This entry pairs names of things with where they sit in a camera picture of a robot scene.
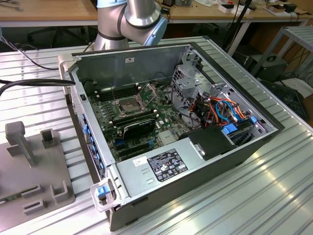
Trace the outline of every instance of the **black box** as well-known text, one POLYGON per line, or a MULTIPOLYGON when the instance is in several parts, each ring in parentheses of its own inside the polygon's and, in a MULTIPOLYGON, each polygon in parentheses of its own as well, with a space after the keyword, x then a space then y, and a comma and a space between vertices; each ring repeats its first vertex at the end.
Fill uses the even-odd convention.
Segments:
MULTIPOLYGON (((244 63, 244 68, 248 72, 252 72, 256 64, 263 55, 251 55, 244 63)), ((274 82, 284 72, 288 63, 278 55, 271 53, 267 60, 262 64, 255 77, 262 80, 274 82)))

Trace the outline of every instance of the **sticker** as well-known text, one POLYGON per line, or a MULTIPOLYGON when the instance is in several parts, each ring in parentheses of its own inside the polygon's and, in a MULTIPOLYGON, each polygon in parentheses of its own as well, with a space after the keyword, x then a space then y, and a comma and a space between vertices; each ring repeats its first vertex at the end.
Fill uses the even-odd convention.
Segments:
POLYGON ((134 62, 134 61, 135 61, 135 57, 126 58, 126 59, 125 59, 125 64, 126 64, 126 63, 132 63, 132 62, 134 62))
POLYGON ((147 157, 146 156, 143 156, 141 158, 137 158, 135 160, 133 160, 133 163, 134 165, 137 167, 137 166, 140 166, 142 164, 145 164, 147 163, 147 157))
POLYGON ((171 149, 148 159, 158 181, 163 182, 188 170, 176 149, 171 149))

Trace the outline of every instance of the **motherboard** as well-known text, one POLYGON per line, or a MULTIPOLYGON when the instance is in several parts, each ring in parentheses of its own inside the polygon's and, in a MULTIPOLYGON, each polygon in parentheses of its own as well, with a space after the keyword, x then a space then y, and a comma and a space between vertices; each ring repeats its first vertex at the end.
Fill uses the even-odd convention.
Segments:
POLYGON ((175 142, 191 130, 174 110, 167 87, 144 82, 89 97, 116 161, 175 142))

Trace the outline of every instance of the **blue drive bracket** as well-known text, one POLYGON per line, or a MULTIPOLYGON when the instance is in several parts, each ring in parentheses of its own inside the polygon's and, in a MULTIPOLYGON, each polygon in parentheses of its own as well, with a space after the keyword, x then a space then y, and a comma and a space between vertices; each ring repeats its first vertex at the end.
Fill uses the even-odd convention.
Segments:
POLYGON ((223 127, 223 131, 225 132, 225 134, 230 134, 230 133, 232 133, 232 132, 234 132, 234 131, 237 131, 238 129, 237 129, 237 127, 234 125, 234 124, 229 124, 229 125, 225 125, 224 127, 223 127))

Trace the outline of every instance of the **wire bundle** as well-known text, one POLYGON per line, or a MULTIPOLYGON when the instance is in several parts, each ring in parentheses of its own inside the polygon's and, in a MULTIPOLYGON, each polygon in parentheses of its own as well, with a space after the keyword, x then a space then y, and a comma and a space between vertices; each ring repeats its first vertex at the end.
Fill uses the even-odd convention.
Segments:
POLYGON ((240 110, 239 105, 230 100, 230 99, 222 99, 222 98, 218 98, 218 97, 212 97, 210 98, 208 104, 205 104, 205 106, 210 107, 210 110, 208 112, 207 115, 207 120, 209 120, 210 115, 212 114, 212 118, 211 118, 211 122, 215 122, 220 126, 223 126, 225 124, 230 124, 231 121, 224 117, 224 108, 225 106, 228 107, 230 109, 230 111, 232 112, 233 116, 237 119, 237 120, 243 120, 246 118, 246 116, 243 114, 243 112, 240 110), (215 101, 215 108, 213 106, 213 104, 211 103, 211 101, 215 101))

